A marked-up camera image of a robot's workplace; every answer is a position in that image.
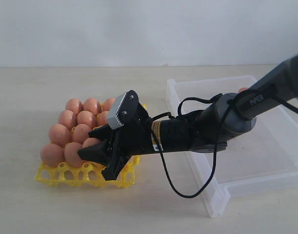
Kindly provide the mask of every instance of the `brown egg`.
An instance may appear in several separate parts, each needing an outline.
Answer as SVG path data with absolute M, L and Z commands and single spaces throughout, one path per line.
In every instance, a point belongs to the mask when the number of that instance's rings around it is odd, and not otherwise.
M 82 160 L 77 153 L 77 151 L 81 148 L 82 148 L 82 144 L 79 144 L 77 142 L 72 142 L 65 146 L 65 149 L 64 149 L 65 161 L 71 167 L 79 168 L 86 162 Z
M 97 145 L 99 143 L 101 143 L 101 141 L 99 139 L 91 137 L 84 141 L 84 143 L 82 144 L 82 147 L 86 148 L 89 146 Z
M 88 133 L 91 131 L 91 128 L 86 124 L 79 124 L 75 127 L 73 132 L 73 141 L 83 144 L 84 141 L 89 138 Z
M 108 113 L 108 111 L 102 111 L 101 114 L 97 115 L 98 126 L 103 126 L 108 123 L 106 120 Z
M 97 125 L 97 119 L 93 113 L 89 111 L 81 111 L 77 115 L 77 123 L 78 124 L 84 123 L 88 125 L 91 129 L 93 129 Z
M 64 147 L 72 141 L 70 130 L 62 124 L 55 124 L 49 129 L 49 139 L 52 143 Z
M 244 90 L 247 90 L 248 88 L 246 88 L 246 87 L 243 87 L 243 88 L 240 88 L 239 90 L 238 90 L 238 93 L 241 93 L 241 92 L 243 92 Z
M 84 110 L 93 113 L 94 115 L 101 113 L 100 102 L 95 98 L 89 98 L 84 102 Z
M 77 125 L 77 118 L 73 111 L 64 110 L 59 115 L 58 123 L 64 125 L 69 130 Z
M 64 162 L 63 149 L 56 144 L 45 145 L 40 152 L 42 161 L 49 167 L 57 167 Z
M 102 104 L 102 111 L 109 111 L 115 101 L 115 98 L 110 97 Z
M 77 98 L 72 98 L 66 103 L 65 109 L 73 111 L 77 115 L 83 110 L 82 102 Z

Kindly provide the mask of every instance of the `clear plastic container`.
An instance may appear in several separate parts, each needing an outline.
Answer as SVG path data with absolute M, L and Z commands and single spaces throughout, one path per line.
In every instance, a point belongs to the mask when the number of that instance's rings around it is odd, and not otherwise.
M 168 80 L 166 102 L 173 115 L 186 97 L 210 99 L 218 93 L 236 93 L 257 80 L 252 76 L 190 82 Z M 196 101 L 184 103 L 182 113 L 205 109 Z M 184 152 L 201 186 L 212 169 L 213 154 Z M 278 106 L 258 116 L 255 128 L 228 142 L 217 154 L 215 177 L 202 193 L 211 217 L 222 215 L 229 199 L 298 185 L 298 124 Z

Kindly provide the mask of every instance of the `wall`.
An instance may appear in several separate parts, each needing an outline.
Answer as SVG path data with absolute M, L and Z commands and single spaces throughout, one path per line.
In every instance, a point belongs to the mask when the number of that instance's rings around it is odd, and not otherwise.
M 278 63 L 298 0 L 0 0 L 0 67 Z

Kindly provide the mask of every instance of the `white table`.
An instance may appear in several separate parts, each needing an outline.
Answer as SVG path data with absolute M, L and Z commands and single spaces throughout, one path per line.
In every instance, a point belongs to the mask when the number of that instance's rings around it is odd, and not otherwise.
M 167 110 L 169 78 L 260 78 L 273 67 L 0 68 L 0 233 L 298 233 L 298 187 L 232 199 L 222 217 L 209 218 L 200 197 L 174 194 L 159 155 L 141 157 L 128 189 L 34 179 L 48 129 L 70 98 L 104 100 L 134 89 L 154 116 Z M 186 158 L 166 160 L 180 191 L 196 191 Z

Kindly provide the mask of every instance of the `yellow label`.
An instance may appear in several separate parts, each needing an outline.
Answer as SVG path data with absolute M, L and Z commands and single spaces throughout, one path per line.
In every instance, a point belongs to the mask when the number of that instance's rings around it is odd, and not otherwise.
M 161 141 L 160 141 L 160 121 L 154 121 L 152 123 L 151 128 L 154 131 L 154 133 L 155 133 L 155 135 L 157 137 L 157 140 L 158 140 L 158 143 L 157 143 L 154 140 L 153 135 L 151 134 L 152 146 L 154 148 L 154 151 L 159 151 L 158 144 L 159 144 L 160 148 L 163 150 L 163 147 L 162 147 L 162 144 L 161 144 Z

